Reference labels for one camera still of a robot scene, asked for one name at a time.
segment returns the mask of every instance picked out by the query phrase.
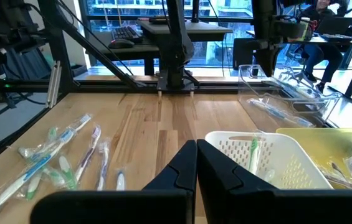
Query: transparent plastic tray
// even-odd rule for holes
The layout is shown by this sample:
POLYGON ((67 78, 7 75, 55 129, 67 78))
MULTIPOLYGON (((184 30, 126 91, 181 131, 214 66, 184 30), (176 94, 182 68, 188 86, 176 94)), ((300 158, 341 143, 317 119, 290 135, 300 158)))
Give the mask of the transparent plastic tray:
POLYGON ((259 108, 282 120, 283 127, 306 128, 323 126, 342 96, 323 95, 283 65, 276 66, 273 77, 266 77, 260 65, 241 65, 238 94, 243 107, 259 108))

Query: wooden table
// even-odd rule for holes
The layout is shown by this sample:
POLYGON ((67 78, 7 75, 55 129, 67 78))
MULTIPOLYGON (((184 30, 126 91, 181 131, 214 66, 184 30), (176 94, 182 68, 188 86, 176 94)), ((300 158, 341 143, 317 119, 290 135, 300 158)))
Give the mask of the wooden table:
MULTIPOLYGON (((107 189, 115 189, 116 174, 124 169, 127 190, 140 190, 151 181, 189 139, 203 139, 211 131, 275 132, 288 127, 256 108, 241 106, 237 95, 126 95, 69 94, 30 130, 0 155, 0 187, 25 169, 19 147, 36 147, 44 142, 50 127, 64 128, 85 113, 93 119, 62 149, 73 168, 85 154, 93 125, 99 124, 102 139, 112 138, 107 189)), ((101 158, 92 157, 80 188, 94 190, 101 158)), ((55 159, 50 163, 57 166, 55 159)), ((29 223, 34 204, 55 192, 52 184, 40 185, 30 201, 10 199, 0 211, 0 223, 29 223)), ((196 194, 196 221, 206 223, 200 191, 196 194)))

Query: keyboard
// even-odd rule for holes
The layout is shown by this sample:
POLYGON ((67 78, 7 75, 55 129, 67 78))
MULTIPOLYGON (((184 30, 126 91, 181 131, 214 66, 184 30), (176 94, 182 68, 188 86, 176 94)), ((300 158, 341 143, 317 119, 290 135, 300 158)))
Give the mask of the keyboard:
POLYGON ((351 42, 352 38, 341 34, 320 34, 328 42, 351 42))
POLYGON ((115 28, 112 30, 112 39, 125 39, 130 40, 136 44, 139 44, 143 41, 143 36, 135 31, 130 26, 122 27, 122 28, 115 28))

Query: black cable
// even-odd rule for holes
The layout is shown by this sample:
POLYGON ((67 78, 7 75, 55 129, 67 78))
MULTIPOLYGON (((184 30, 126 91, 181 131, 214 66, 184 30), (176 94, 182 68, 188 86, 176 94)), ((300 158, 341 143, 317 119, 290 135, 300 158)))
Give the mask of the black cable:
POLYGON ((38 101, 34 101, 34 100, 31 100, 29 99, 27 96, 23 95, 22 93, 18 93, 19 96, 21 96, 23 99, 31 102, 31 103, 35 103, 37 105, 45 105, 45 103, 41 103, 41 102, 38 102, 38 101))
POLYGON ((5 63, 4 64, 5 68, 8 70, 9 73, 11 73, 11 75, 14 75, 15 77, 17 77, 18 79, 22 80, 21 76, 16 74, 12 69, 9 68, 9 66, 5 63))
POLYGON ((68 12, 68 15, 70 16, 70 18, 72 18, 72 25, 74 25, 75 24, 75 18, 70 14, 70 12, 67 9, 65 9, 65 11, 68 12))
MULTIPOLYGON (((207 1, 209 2, 209 5, 211 5, 211 8, 212 8, 212 10, 213 10, 213 12, 214 12, 214 15, 216 16, 218 25, 220 25, 220 23, 221 23, 220 18, 219 18, 219 16, 217 15, 216 10, 214 10, 214 7, 213 7, 213 5, 212 5, 212 2, 211 2, 210 0, 207 0, 207 1)), ((228 49, 228 47, 227 47, 227 34, 224 35, 224 38, 225 38, 225 40, 226 40, 226 54, 227 54, 228 72, 230 73, 230 77, 231 77, 230 58, 229 58, 229 56, 228 56, 228 50, 227 50, 227 49, 228 49)))
POLYGON ((168 19, 168 16, 166 15, 166 11, 164 9, 164 0, 162 0, 162 9, 163 9, 164 18, 166 19, 166 23, 168 24, 169 31, 171 33, 171 27, 170 27, 169 19, 168 19))
POLYGON ((78 19, 78 17, 68 8, 68 6, 66 6, 62 0, 59 0, 59 2, 63 4, 59 4, 60 7, 64 8, 65 10, 67 9, 69 14, 71 14, 84 27, 84 29, 87 30, 89 34, 96 38, 100 44, 102 44, 113 56, 115 56, 116 60, 118 60, 130 72, 131 75, 134 75, 133 72, 131 72, 130 69, 120 60, 120 58, 118 58, 118 56, 116 56, 116 54, 113 53, 113 51, 108 46, 106 46, 86 25, 84 25, 84 23, 78 19))

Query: perforated basket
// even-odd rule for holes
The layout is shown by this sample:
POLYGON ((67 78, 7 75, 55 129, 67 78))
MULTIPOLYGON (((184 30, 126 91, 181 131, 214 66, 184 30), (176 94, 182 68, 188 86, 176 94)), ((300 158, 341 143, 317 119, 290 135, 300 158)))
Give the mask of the perforated basket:
POLYGON ((265 179, 273 170, 270 183, 279 189, 332 189, 299 143, 286 135, 214 131, 205 140, 247 169, 253 138, 261 145, 256 176, 265 179))

